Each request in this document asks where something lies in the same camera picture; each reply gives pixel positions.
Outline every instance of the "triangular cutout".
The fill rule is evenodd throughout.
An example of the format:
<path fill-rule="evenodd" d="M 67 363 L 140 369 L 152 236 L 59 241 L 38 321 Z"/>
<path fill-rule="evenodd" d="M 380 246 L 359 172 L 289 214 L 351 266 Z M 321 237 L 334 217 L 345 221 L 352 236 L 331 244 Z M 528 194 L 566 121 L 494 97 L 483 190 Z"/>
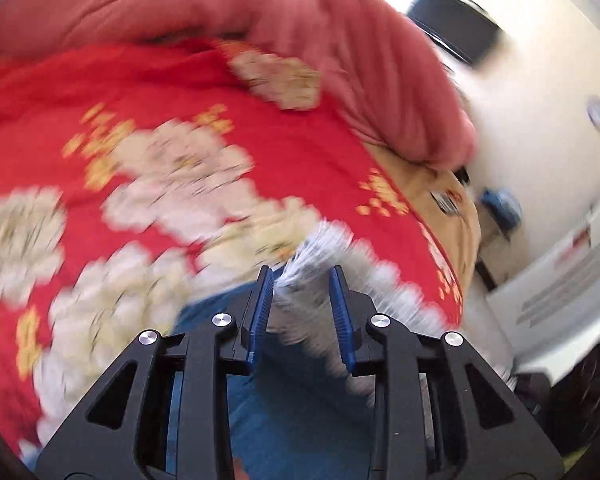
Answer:
<path fill-rule="evenodd" d="M 465 367 L 480 426 L 485 430 L 513 422 L 513 412 L 474 365 Z"/>
<path fill-rule="evenodd" d="M 134 383 L 138 363 L 128 362 L 113 377 L 102 396 L 93 405 L 87 420 L 92 424 L 118 430 L 125 417 L 126 403 Z"/>

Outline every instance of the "blue fabric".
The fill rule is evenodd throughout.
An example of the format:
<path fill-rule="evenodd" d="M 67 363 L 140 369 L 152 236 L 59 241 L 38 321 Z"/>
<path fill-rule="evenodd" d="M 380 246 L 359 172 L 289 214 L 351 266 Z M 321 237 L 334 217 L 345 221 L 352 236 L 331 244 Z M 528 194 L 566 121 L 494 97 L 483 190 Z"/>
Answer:
<path fill-rule="evenodd" d="M 209 320 L 251 286 L 186 307 L 173 333 Z M 366 400 L 349 395 L 344 380 L 328 376 L 324 362 L 298 345 L 285 347 L 267 335 L 263 354 L 251 377 L 227 381 L 232 451 L 251 480 L 366 479 L 372 445 Z"/>

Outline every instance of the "bed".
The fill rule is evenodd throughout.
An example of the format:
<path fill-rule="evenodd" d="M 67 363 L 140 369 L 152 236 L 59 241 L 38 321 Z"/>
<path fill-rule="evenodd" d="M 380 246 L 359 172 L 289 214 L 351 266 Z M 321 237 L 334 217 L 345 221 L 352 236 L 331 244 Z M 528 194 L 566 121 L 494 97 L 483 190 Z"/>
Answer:
<path fill-rule="evenodd" d="M 267 102 L 237 75 L 245 50 L 256 49 L 186 40 L 0 61 L 0 436 L 20 457 L 35 455 L 141 330 L 190 328 L 218 308 L 208 298 L 262 264 L 283 267 L 321 222 L 346 226 L 370 267 L 395 269 L 395 286 L 439 330 L 460 323 L 479 227 L 453 174 L 360 141 L 328 92 L 287 110 Z M 323 360 L 269 339 L 258 381 L 230 386 L 235 413 L 264 403 L 288 415 L 287 450 L 329 413 L 333 433 L 276 474 L 359 475 L 366 398 L 328 374 L 320 391 L 307 386 L 293 368 L 305 359 L 315 379 Z M 352 404 L 339 411 L 343 396 Z M 275 478 L 252 451 L 255 433 L 281 431 L 278 418 L 267 431 L 248 417 L 232 423 L 252 478 Z M 305 470 L 306 454 L 343 432 L 357 435 L 352 447 Z"/>

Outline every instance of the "pink fabric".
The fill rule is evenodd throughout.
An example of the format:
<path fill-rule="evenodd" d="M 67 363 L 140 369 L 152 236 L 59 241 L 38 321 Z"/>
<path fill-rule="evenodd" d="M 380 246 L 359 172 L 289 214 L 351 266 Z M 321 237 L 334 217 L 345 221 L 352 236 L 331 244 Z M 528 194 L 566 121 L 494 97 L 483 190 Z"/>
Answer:
<path fill-rule="evenodd" d="M 299 57 L 362 139 L 407 160 L 454 170 L 473 155 L 474 127 L 430 41 L 382 0 L 0 0 L 0 55 L 185 31 Z"/>

